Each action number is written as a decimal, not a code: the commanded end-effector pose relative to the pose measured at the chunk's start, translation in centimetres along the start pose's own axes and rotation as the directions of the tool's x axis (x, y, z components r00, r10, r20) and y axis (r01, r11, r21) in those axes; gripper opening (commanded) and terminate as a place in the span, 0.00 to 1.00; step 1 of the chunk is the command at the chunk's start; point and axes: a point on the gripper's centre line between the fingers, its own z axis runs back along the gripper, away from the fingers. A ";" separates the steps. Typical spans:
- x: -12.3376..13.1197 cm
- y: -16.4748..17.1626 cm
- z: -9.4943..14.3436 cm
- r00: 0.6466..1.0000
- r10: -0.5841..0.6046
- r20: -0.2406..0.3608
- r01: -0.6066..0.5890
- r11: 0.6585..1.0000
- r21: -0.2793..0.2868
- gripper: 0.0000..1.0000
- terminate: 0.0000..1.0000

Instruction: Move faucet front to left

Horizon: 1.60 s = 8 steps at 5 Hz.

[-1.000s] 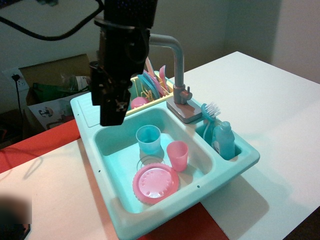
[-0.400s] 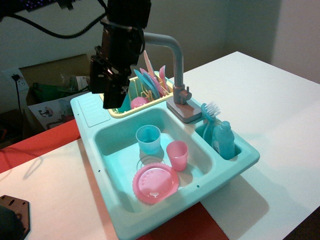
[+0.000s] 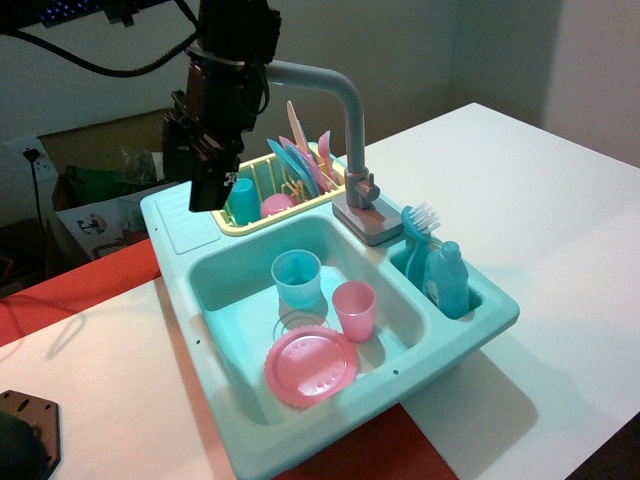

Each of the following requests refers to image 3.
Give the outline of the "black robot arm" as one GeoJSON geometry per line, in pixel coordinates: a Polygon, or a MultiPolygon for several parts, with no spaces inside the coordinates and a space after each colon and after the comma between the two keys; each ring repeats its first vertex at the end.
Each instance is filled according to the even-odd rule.
{"type": "Polygon", "coordinates": [[[2,34],[43,48],[85,70],[112,78],[146,75],[180,53],[190,59],[187,87],[172,94],[164,117],[163,168],[170,182],[190,182],[192,212],[220,210],[236,184],[242,136],[253,130],[270,100],[266,67],[274,59],[281,16],[265,1],[202,1],[198,11],[177,6],[194,31],[155,61],[131,70],[99,66],[27,33],[97,12],[131,27],[151,1],[4,1],[2,34]]]}

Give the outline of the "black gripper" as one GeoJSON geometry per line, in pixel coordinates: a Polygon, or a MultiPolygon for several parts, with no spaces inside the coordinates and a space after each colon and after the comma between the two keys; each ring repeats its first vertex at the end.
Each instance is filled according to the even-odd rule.
{"type": "Polygon", "coordinates": [[[258,56],[186,53],[186,89],[172,93],[173,107],[164,115],[163,172],[169,182],[191,181],[190,211],[221,210],[239,178],[242,135],[269,103],[266,66],[258,56]]]}

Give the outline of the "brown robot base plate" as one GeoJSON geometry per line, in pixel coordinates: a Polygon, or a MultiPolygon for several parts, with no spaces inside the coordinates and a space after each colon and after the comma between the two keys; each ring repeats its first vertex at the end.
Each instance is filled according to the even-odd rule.
{"type": "Polygon", "coordinates": [[[1,478],[49,479],[60,461],[59,405],[23,392],[2,392],[1,478]]]}

